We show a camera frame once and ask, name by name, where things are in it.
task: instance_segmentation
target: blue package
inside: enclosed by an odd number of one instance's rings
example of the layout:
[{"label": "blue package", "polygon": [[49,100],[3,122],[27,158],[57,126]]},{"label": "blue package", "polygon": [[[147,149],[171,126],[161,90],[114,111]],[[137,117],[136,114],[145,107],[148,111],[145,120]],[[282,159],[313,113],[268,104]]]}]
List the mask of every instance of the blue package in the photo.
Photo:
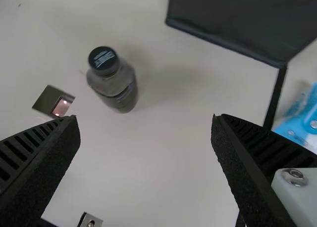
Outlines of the blue package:
[{"label": "blue package", "polygon": [[317,83],[301,93],[274,132],[317,154]]}]

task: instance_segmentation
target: bottle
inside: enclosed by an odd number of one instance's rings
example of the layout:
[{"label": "bottle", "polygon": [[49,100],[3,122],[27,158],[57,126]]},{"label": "bottle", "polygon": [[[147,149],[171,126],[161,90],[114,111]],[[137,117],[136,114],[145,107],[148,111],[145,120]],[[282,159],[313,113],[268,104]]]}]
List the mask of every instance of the bottle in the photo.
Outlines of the bottle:
[{"label": "bottle", "polygon": [[131,111],[138,97],[134,69],[107,46],[94,49],[88,63],[87,83],[104,103],[120,113]]}]

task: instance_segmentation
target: black bottle cap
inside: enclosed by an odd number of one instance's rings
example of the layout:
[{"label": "black bottle cap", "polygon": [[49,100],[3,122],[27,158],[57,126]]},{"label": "black bottle cap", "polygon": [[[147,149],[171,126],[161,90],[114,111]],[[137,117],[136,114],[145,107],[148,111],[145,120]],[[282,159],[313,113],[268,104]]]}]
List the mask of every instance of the black bottle cap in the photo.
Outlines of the black bottle cap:
[{"label": "black bottle cap", "polygon": [[100,76],[109,76],[119,68],[119,58],[108,46],[100,46],[89,54],[88,63],[93,72]]}]

